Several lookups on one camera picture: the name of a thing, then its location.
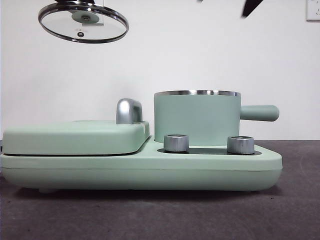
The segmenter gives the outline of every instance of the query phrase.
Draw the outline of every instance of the gray floor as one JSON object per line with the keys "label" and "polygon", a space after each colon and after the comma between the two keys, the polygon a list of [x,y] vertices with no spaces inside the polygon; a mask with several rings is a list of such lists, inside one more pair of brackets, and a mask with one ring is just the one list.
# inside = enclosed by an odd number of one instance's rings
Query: gray floor
{"label": "gray floor", "polygon": [[320,141],[256,141],[283,156],[264,191],[43,195],[1,178],[2,240],[320,239]]}

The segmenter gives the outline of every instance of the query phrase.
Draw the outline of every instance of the stainless steel rim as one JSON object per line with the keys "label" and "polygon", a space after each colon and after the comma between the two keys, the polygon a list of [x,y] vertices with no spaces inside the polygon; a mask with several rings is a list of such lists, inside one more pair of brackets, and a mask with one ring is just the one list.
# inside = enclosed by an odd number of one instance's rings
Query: stainless steel rim
{"label": "stainless steel rim", "polygon": [[236,91],[221,91],[221,90],[177,90],[177,91],[161,91],[154,94],[157,96],[167,95],[224,95],[240,97],[240,92]]}
{"label": "stainless steel rim", "polygon": [[[91,12],[93,12],[93,13],[102,14],[102,15],[108,16],[108,17],[113,18],[116,21],[120,22],[125,27],[125,32],[119,36],[106,38],[106,39],[79,39],[79,38],[73,38],[71,36],[66,36],[66,35],[51,31],[50,29],[48,29],[47,27],[45,27],[42,24],[42,19],[49,14],[53,14],[53,13],[61,12],[61,11],[87,11],[88,8],[90,8]],[[105,7],[105,6],[100,6],[97,4],[82,2],[82,1],[58,2],[58,3],[53,3],[48,6],[45,6],[44,8],[42,8],[39,11],[38,20],[39,20],[40,25],[43,27],[43,29],[46,30],[48,33],[50,33],[58,38],[72,41],[72,42],[76,42],[76,43],[85,43],[85,44],[110,43],[110,42],[114,42],[119,39],[122,39],[129,31],[129,23],[128,23],[127,19],[119,12],[117,12],[111,8]]]}
{"label": "stainless steel rim", "polygon": [[248,140],[248,139],[252,139],[251,136],[231,136],[230,138],[232,139],[239,139],[239,140]]}

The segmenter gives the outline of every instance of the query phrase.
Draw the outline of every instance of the wall outlet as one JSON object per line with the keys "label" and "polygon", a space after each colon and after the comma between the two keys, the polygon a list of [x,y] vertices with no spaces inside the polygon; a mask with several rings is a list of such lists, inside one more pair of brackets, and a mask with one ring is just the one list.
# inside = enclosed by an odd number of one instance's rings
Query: wall outlet
{"label": "wall outlet", "polygon": [[320,22],[320,0],[306,0],[306,20]]}

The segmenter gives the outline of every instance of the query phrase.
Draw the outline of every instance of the black object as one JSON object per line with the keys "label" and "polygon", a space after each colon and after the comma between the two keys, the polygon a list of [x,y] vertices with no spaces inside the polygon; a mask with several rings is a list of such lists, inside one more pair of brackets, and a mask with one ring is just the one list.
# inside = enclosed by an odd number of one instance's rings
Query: black object
{"label": "black object", "polygon": [[242,17],[248,17],[262,1],[263,0],[246,0],[243,7]]}
{"label": "black object", "polygon": [[[191,147],[189,151],[166,151],[164,148],[157,150],[160,153],[165,154],[201,154],[201,155],[242,155],[228,152],[225,148],[197,148]],[[255,151],[253,154],[246,154],[247,156],[261,155],[259,151]]]}

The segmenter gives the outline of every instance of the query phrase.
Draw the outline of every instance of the saucepan handle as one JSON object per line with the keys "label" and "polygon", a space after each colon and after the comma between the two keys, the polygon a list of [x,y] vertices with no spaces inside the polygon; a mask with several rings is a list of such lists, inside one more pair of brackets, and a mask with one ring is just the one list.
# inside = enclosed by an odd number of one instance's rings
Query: saucepan handle
{"label": "saucepan handle", "polygon": [[279,117],[279,109],[274,105],[241,106],[240,119],[273,122]]}

